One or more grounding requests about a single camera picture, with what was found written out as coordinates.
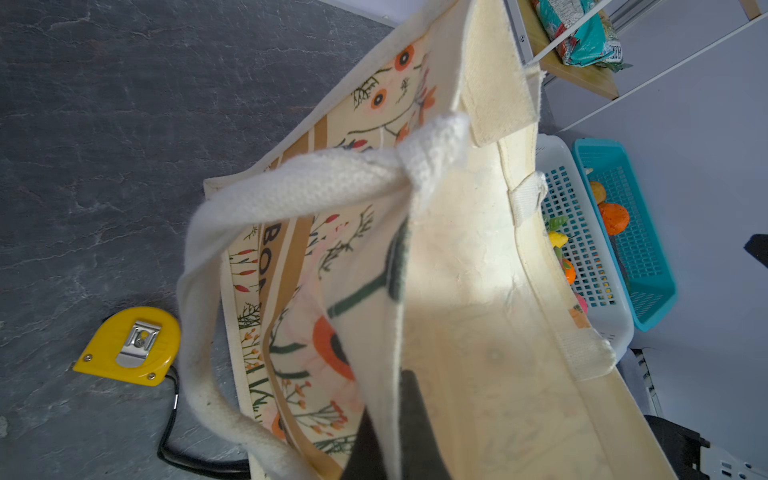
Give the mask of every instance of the white plastic basket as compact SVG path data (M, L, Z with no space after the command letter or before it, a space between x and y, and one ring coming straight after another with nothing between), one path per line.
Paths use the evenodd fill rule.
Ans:
M563 257L576 269L573 291L587 300L590 323L611 343L619 359L634 335L632 307L609 250L609 240L598 223L601 220L563 140L538 135L536 170L544 172L549 187L541 204L545 218L568 217L558 231L571 238L562 250Z

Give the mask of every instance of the black object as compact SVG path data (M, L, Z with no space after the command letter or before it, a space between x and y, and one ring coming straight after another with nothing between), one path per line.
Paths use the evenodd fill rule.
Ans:
M451 480L429 424L419 382L411 370L400 372L400 445L404 480ZM379 441L367 410L340 480L353 479L386 480Z
M203 477L218 478L219 480L250 480L250 467L247 459L234 462L209 462L183 455L170 449L168 437L170 437L170 433L174 429L177 406L179 404L179 373L171 366L165 378L171 379L174 383L174 408L170 411L170 418L165 425L165 431L160 438L160 444L157 446L157 457L168 465L202 475Z
M768 235L757 233L744 245L744 250L755 260L768 266Z
M219 480L250 480L248 460L209 462L182 455L170 449L168 438L176 422L179 403L179 374L171 366L165 378L174 383L174 407L157 446L157 457L176 468ZM402 477L404 480L451 480L442 461L429 416L419 390L416 375L410 370L400 373L400 441ZM352 454L340 480L386 480L379 441L373 430L368 410L362 413Z
M710 476L699 470L701 447L710 447L707 440L669 420L653 415L646 415L645 419L680 480L709 480Z

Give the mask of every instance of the canvas tote bag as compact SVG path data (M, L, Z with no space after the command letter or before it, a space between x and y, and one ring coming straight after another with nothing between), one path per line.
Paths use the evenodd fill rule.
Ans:
M253 478L339 478L364 409L401 478L404 369L452 478L674 478L545 236L540 81L501 0L432 0L264 158L206 180L180 374ZM240 412L210 365L219 298Z

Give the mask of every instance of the gray stone floor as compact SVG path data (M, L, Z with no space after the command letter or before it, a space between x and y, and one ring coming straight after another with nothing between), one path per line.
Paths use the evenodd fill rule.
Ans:
M112 313L176 310L203 179L265 154L388 32L313 1L0 4L0 478L196 478L154 456L170 384L68 367ZM215 350L233 398L222 324ZM184 407L175 436L242 456Z

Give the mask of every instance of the white rope handle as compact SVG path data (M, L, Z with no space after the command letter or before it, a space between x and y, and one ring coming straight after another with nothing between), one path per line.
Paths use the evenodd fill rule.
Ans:
M217 192L192 216L184 274L177 285L185 398L203 425L245 447L272 480L316 480L317 474L295 450L237 411L218 388L210 346L219 306L220 255L249 225L360 204L411 187L414 200L423 204L447 166L465 154L467 132L464 114L447 114L394 149L331 149L295 157Z

